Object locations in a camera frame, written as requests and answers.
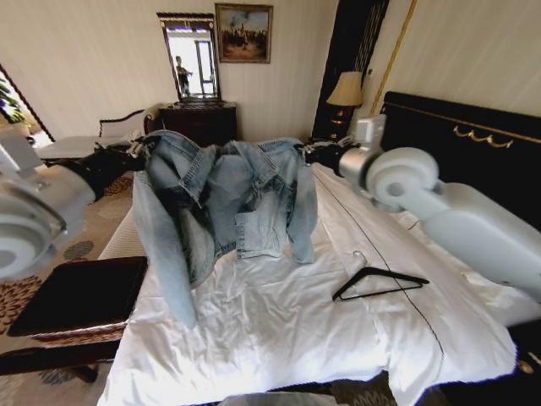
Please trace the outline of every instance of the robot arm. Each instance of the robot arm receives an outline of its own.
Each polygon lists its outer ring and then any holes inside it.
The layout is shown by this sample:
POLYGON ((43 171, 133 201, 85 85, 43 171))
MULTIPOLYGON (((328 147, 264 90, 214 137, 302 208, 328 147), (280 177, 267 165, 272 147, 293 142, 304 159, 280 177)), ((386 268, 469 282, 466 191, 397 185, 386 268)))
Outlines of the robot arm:
POLYGON ((84 209, 144 161, 129 145, 43 167, 24 137, 0 135, 0 279, 38 272, 83 228, 84 209))
POLYGON ((473 270, 541 301, 540 232, 474 188, 439 181, 428 153, 383 152, 384 115, 360 125, 366 146, 312 145, 305 151, 307 162, 333 168, 384 210, 410 211, 431 239, 473 270))

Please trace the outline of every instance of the black hanger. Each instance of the black hanger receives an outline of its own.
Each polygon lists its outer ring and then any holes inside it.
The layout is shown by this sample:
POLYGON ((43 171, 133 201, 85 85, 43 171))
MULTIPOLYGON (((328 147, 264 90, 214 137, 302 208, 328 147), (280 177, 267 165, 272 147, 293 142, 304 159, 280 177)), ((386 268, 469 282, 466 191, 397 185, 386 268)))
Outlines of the black hanger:
POLYGON ((352 300, 352 299, 358 299, 358 298, 368 298, 369 296, 377 296, 379 294, 389 294, 390 292, 399 292, 401 290, 419 289, 419 288, 422 288, 423 285, 426 285, 427 283, 430 283, 430 282, 427 281, 426 279, 422 279, 421 277, 412 277, 410 275, 404 275, 403 273, 396 273, 392 271, 386 271, 384 269, 378 269, 378 268, 373 268, 371 266, 367 266, 365 268, 362 268, 355 275, 353 275, 349 281, 347 281, 340 289, 338 289, 336 293, 332 295, 332 301, 334 302, 338 298, 340 298, 340 300, 352 300), (357 296, 352 296, 349 298, 342 297, 342 294, 346 292, 351 286, 353 286, 355 283, 357 283, 364 277, 367 277, 368 275, 393 277, 395 279, 400 279, 402 281, 414 282, 417 285, 411 286, 410 288, 397 288, 397 289, 391 289, 391 290, 383 290, 381 292, 374 292, 372 294, 359 294, 357 296))

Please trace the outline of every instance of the picture frame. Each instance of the picture frame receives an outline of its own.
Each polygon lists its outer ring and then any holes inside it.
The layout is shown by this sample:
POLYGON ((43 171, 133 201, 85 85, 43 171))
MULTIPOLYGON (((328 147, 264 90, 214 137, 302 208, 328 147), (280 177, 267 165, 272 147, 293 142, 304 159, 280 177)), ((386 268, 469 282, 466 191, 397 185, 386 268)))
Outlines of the picture frame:
POLYGON ((216 4, 221 63, 270 63, 272 12, 262 4, 216 4))

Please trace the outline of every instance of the light blue denim jacket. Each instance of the light blue denim jacket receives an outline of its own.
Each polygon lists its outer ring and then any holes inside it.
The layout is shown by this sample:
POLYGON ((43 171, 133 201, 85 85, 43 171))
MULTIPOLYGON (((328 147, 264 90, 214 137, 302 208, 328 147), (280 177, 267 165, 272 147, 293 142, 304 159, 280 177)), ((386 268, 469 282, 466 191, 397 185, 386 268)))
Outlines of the light blue denim jacket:
POLYGON ((150 157, 135 174, 135 224, 179 321, 195 326, 191 288, 232 250, 238 258, 280 256, 288 236, 298 262, 314 260, 317 200, 310 168, 294 147, 299 140, 200 148, 159 130, 144 143, 150 157))

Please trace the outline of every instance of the jacket sleeve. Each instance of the jacket sleeve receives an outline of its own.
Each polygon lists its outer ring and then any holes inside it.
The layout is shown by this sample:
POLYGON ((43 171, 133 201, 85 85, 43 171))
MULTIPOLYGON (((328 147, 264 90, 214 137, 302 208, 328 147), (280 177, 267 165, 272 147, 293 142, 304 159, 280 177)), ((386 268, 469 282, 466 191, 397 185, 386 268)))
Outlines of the jacket sleeve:
POLYGON ((134 175, 134 220, 169 310, 178 321, 194 328, 195 306, 182 242, 145 172, 134 175))
POLYGON ((312 169, 299 159, 295 199, 293 200, 287 236, 289 237, 295 260, 301 264, 314 262, 314 247, 310 234, 318 220, 318 202, 315 193, 312 169))

